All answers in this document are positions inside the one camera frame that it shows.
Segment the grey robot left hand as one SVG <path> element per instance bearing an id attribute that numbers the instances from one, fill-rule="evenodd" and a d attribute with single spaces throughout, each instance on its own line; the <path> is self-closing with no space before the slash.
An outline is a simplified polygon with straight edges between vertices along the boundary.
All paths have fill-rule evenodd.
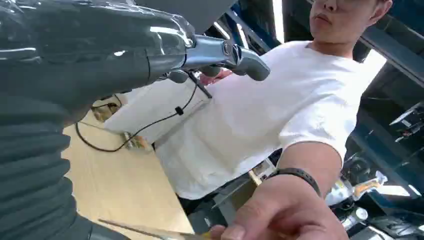
<path id="1" fill-rule="evenodd" d="M 1 125 L 68 125 L 100 98 L 218 67 L 256 81 L 270 73 L 253 51 L 197 35 L 180 15 L 112 0 L 0 3 Z"/>

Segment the person's right hand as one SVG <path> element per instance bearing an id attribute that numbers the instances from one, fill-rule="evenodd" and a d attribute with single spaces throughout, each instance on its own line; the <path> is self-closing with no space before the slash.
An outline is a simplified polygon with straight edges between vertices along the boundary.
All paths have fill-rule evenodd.
<path id="1" fill-rule="evenodd" d="M 218 82 L 218 81 L 220 81 L 220 80 L 222 80 L 222 79 L 224 79 L 224 78 L 226 78 L 226 77 L 228 77 L 232 74 L 233 74 L 232 71 L 230 71 L 226 68 L 222 68 L 216 76 L 206 76 L 204 74 L 201 74 L 200 77 L 199 77 L 199 81 L 203 85 L 207 86 L 207 85 L 214 84 L 214 83 L 216 83 L 216 82 Z"/>

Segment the person's left hand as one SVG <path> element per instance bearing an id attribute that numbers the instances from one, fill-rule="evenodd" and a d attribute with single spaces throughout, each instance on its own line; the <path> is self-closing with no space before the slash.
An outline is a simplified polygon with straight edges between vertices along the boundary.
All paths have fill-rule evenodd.
<path id="1" fill-rule="evenodd" d="M 304 180 L 280 175 L 265 180 L 231 224 L 213 226 L 213 240 L 347 240 L 325 201 Z"/>

